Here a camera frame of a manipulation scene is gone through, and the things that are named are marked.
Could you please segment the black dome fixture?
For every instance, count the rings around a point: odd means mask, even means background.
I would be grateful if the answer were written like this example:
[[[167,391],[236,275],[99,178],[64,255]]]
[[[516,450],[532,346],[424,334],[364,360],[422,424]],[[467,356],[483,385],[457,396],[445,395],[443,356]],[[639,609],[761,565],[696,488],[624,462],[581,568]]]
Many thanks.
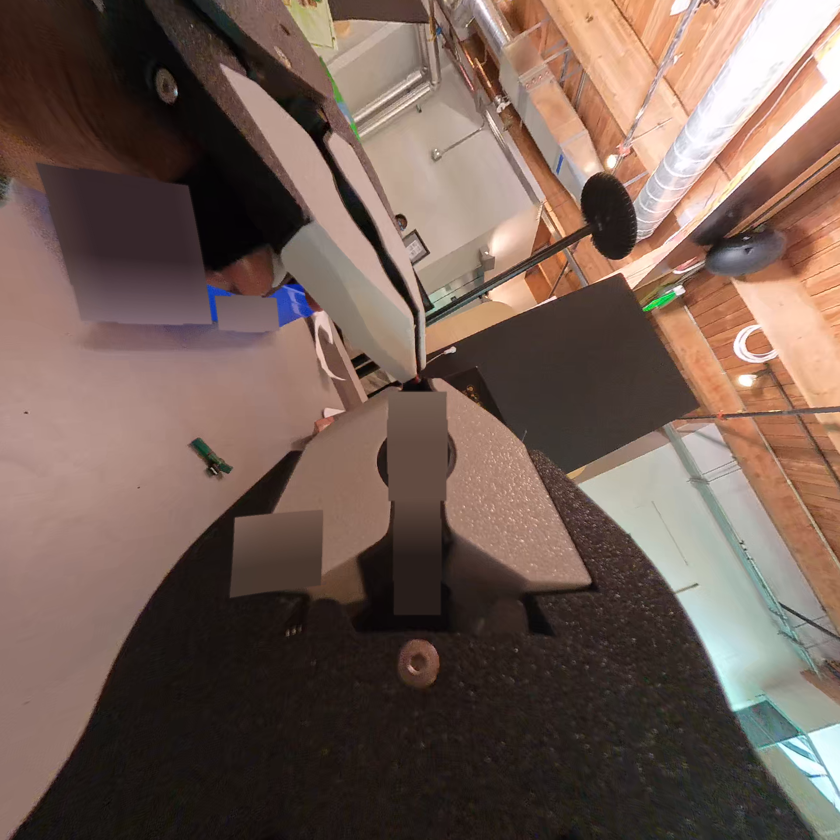
[[[745,277],[777,262],[786,250],[783,232],[759,226],[720,239],[706,255],[705,269],[719,277]]]

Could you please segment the person's left hand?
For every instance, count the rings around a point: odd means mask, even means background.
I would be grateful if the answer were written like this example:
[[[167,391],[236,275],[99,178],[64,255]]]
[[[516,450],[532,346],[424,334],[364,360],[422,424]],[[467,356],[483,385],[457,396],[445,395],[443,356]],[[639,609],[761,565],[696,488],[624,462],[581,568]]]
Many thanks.
[[[275,252],[269,246],[258,248],[221,270],[206,273],[206,282],[235,295],[267,297],[275,290]]]

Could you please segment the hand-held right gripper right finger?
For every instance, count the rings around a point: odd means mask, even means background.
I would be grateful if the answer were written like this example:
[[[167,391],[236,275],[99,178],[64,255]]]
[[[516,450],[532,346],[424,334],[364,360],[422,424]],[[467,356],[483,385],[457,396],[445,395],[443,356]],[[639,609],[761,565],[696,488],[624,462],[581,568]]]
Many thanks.
[[[455,446],[446,499],[453,595],[588,588],[592,578],[523,442],[465,395],[446,396]]]

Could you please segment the round silver air duct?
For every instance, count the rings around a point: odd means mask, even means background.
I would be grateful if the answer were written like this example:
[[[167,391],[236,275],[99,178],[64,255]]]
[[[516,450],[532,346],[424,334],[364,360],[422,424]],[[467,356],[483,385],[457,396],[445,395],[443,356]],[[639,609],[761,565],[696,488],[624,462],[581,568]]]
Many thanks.
[[[838,14],[838,1],[767,1],[754,16],[634,208],[650,237]]]

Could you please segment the blue plastic bin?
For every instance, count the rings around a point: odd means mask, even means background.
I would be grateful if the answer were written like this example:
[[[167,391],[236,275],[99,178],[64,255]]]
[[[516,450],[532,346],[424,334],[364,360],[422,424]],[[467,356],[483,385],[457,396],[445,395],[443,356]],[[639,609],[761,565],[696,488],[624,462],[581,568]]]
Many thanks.
[[[243,296],[215,285],[207,285],[206,291],[212,321],[223,331],[272,332],[313,314],[304,290],[294,283],[262,297]]]

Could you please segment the small green circuit board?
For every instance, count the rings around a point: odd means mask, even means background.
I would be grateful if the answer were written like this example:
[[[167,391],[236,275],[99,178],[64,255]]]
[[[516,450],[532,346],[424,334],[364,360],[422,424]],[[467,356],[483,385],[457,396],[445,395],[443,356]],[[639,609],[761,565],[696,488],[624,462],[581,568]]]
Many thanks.
[[[233,471],[233,467],[218,456],[202,438],[196,437],[190,441],[189,447],[202,460],[209,476],[227,476]]]

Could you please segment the black disc on rod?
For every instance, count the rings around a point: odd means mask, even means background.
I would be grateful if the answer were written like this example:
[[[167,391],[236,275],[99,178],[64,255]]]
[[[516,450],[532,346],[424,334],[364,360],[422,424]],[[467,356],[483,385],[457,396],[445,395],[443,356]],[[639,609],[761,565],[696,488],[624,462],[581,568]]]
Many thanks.
[[[557,242],[535,251],[530,257],[486,280],[465,295],[426,315],[431,326],[462,309],[509,280],[525,275],[550,257],[569,250],[585,238],[609,260],[626,258],[637,242],[637,217],[634,202],[624,185],[612,174],[601,172],[590,177],[581,193],[581,212],[584,225]]]

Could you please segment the rectangular metal air duct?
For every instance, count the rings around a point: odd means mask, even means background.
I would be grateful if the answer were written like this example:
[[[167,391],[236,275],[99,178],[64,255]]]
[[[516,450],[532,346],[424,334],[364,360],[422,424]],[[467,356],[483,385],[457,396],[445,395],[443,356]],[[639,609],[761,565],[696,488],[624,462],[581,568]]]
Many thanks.
[[[519,35],[500,49],[500,85],[552,174],[576,205],[585,183],[603,172],[591,135],[548,63]]]

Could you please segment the black toy set box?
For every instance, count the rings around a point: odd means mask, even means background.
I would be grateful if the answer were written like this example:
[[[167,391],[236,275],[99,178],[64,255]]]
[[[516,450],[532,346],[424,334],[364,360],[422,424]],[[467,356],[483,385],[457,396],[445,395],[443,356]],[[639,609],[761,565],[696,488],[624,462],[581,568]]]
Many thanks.
[[[700,406],[623,275],[477,332],[427,364],[477,369],[502,420],[563,471],[586,466]]]

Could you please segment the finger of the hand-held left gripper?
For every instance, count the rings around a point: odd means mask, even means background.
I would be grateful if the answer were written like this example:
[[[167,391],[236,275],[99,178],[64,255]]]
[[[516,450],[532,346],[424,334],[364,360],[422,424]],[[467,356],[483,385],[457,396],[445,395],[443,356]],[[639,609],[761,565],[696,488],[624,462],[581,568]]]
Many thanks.
[[[391,211],[386,207],[355,148],[337,133],[328,133],[324,141],[329,156],[341,172],[343,180],[353,191],[356,203],[363,210],[353,210],[356,224],[364,230],[373,245],[398,296],[403,299],[411,315],[415,370],[426,364],[425,314],[419,282],[410,256],[398,232]]]
[[[310,216],[281,249],[284,267],[357,349],[399,382],[413,380],[419,370],[413,368],[411,315],[351,214],[363,208],[331,161],[325,139],[321,150],[255,81],[225,66],[221,69]]]

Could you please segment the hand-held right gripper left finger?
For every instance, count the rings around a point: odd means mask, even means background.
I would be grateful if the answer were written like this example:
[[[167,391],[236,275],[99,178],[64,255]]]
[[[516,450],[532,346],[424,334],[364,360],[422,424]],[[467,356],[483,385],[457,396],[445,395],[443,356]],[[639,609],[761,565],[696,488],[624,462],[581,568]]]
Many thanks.
[[[322,511],[322,579],[308,588],[316,600],[365,601],[358,559],[391,523],[377,468],[386,425],[385,394],[339,415],[304,448],[276,505],[275,513]]]

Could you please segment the thin black rod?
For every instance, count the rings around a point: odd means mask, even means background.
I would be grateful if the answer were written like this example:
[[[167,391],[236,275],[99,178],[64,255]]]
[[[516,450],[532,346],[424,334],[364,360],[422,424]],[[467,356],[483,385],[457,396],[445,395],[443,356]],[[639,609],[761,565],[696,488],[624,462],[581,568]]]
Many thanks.
[[[807,406],[769,411],[742,411],[735,413],[717,412],[712,414],[690,414],[680,417],[681,421],[733,421],[735,419],[781,418],[781,417],[813,417],[839,414],[839,406]]]

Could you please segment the person's left forearm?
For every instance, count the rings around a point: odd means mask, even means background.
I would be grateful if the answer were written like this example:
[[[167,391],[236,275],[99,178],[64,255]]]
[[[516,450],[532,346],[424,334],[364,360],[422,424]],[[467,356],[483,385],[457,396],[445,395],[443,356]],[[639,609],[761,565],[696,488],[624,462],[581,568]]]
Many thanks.
[[[1,3],[1,173],[43,191],[38,164],[178,180],[194,148],[123,85],[93,2]]]

